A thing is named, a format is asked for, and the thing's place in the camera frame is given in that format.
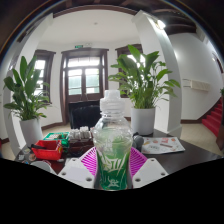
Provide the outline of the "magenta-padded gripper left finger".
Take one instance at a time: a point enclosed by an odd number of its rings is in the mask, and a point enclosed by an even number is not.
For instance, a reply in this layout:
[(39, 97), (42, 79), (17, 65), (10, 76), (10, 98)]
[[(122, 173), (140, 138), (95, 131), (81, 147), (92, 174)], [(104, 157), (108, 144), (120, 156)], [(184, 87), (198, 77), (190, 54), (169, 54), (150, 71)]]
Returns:
[(96, 148), (92, 147), (80, 158), (71, 158), (58, 176), (81, 187), (93, 189), (97, 169)]

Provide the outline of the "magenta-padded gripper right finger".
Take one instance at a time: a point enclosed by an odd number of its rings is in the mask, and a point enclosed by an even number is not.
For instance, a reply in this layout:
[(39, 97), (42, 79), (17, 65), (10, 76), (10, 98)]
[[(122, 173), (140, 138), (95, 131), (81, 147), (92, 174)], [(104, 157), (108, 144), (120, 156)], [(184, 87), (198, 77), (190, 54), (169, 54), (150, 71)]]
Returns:
[(128, 188), (135, 189), (157, 181), (168, 173), (155, 158), (147, 158), (131, 148), (128, 165)]

